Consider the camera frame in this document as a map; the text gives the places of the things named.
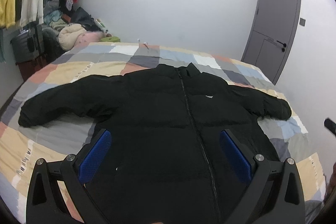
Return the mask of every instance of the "bed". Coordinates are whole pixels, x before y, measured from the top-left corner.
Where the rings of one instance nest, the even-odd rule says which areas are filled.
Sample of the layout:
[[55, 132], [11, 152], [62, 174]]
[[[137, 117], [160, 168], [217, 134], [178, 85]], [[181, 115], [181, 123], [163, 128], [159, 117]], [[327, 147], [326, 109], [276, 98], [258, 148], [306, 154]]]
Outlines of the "bed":
[[[230, 85], [247, 86], [286, 99], [259, 68], [237, 60], [194, 52], [134, 43], [83, 42], [53, 63], [31, 76], [19, 89], [0, 121], [0, 195], [21, 223], [26, 220], [26, 198], [35, 162], [63, 160], [77, 154], [89, 143], [95, 122], [67, 114], [44, 126], [22, 128], [18, 125], [23, 103], [57, 85], [74, 82], [88, 75], [124, 75], [155, 68], [158, 64], [175, 67], [194, 63], [201, 72], [226, 80]], [[260, 127], [273, 143], [280, 159], [292, 157], [297, 162], [304, 199], [322, 201], [325, 178], [318, 154], [307, 139], [307, 130], [292, 109], [287, 121], [260, 119]], [[80, 220], [63, 182], [59, 182], [71, 215]]]

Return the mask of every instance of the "yellow sweater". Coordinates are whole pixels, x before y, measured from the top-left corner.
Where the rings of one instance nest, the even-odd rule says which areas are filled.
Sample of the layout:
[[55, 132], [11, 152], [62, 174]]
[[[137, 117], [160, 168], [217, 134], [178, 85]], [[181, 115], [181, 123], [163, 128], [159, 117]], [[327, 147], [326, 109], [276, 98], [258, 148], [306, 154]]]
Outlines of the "yellow sweater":
[[0, 27], [15, 25], [15, 0], [0, 0]]

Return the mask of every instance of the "door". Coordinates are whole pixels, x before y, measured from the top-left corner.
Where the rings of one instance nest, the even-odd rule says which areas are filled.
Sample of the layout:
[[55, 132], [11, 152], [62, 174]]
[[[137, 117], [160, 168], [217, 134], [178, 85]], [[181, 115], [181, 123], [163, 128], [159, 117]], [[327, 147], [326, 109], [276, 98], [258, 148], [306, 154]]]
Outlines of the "door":
[[258, 0], [242, 61], [276, 83], [293, 44], [301, 0]]

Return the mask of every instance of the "jacket zipper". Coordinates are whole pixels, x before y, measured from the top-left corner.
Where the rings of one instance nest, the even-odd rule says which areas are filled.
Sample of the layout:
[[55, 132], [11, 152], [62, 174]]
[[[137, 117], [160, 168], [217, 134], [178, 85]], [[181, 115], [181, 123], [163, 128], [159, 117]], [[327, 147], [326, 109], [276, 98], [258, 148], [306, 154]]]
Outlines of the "jacket zipper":
[[211, 175], [212, 192], [213, 192], [213, 195], [215, 197], [215, 202], [214, 203], [215, 203], [215, 208], [216, 208], [216, 212], [217, 212], [217, 220], [219, 222], [221, 220], [221, 212], [220, 212], [219, 206], [218, 206], [218, 194], [217, 194], [217, 189], [216, 189], [216, 184], [215, 184], [215, 178], [214, 178], [213, 170], [212, 170], [212, 167], [210, 165], [208, 156], [207, 156], [207, 154], [205, 152], [203, 141], [201, 139], [201, 136], [200, 136], [199, 132], [196, 130], [194, 119], [193, 119], [193, 117], [191, 115], [191, 112], [190, 112], [190, 109], [189, 109], [188, 98], [187, 98], [187, 95], [185, 93], [184, 83], [183, 83], [183, 79], [182, 79], [181, 73], [179, 71], [177, 71], [177, 73], [178, 73], [178, 76], [180, 77], [180, 80], [181, 80], [182, 90], [183, 90], [183, 94], [184, 94], [184, 98], [185, 98], [185, 104], [186, 104], [187, 112], [188, 112], [188, 115], [189, 115], [189, 119], [191, 121], [191, 124], [193, 126], [194, 131], [197, 134], [197, 139], [198, 139], [199, 144], [200, 144], [201, 149], [202, 149], [203, 158], [207, 162], [208, 169], [209, 169], [209, 172], [210, 172], [210, 175]]

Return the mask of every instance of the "gray suitcase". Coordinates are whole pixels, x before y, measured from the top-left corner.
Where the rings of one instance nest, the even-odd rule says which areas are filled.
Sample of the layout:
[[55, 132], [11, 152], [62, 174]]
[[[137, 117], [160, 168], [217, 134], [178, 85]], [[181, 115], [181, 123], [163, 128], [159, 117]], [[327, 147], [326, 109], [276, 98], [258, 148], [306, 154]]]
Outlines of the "gray suitcase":
[[22, 31], [18, 36], [12, 38], [10, 43], [13, 47], [16, 63], [36, 59], [44, 53], [41, 25]]

